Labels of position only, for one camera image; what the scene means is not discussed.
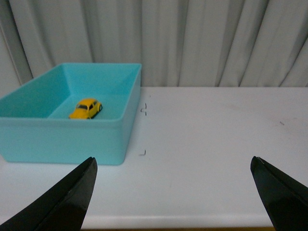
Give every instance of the turquoise plastic bin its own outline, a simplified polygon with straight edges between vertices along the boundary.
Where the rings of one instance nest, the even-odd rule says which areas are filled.
[[[61,64],[0,99],[0,154],[9,162],[99,165],[125,159],[140,98],[141,64]],[[94,119],[69,119],[83,98]]]

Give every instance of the curtain fold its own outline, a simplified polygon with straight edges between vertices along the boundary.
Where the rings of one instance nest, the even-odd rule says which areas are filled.
[[[142,63],[143,86],[304,87],[306,0],[10,0],[33,76]]]
[[[11,76],[14,76],[15,74],[17,76],[17,79],[13,80],[12,83],[16,81],[18,81],[20,84],[28,82],[32,79],[32,73],[30,71],[20,38],[18,36],[18,31],[8,0],[0,1],[0,33],[1,36],[3,36],[3,44],[5,44],[6,50],[9,52],[11,65],[14,69],[14,74]],[[6,72],[7,70],[3,70],[1,72],[1,80],[11,78],[10,76],[3,76],[3,74]]]
[[[20,81],[13,65],[10,51],[0,28],[0,97],[19,87]]]

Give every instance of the yellow toy car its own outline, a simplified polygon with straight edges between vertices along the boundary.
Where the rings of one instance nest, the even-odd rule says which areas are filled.
[[[75,111],[69,115],[70,119],[91,119],[103,109],[103,106],[96,99],[83,99],[75,108]]]

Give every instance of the white table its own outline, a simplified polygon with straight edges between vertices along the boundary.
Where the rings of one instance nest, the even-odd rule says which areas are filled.
[[[254,155],[308,185],[307,88],[142,88],[126,159],[98,167],[83,228],[271,226]],[[1,158],[0,223],[75,167]]]

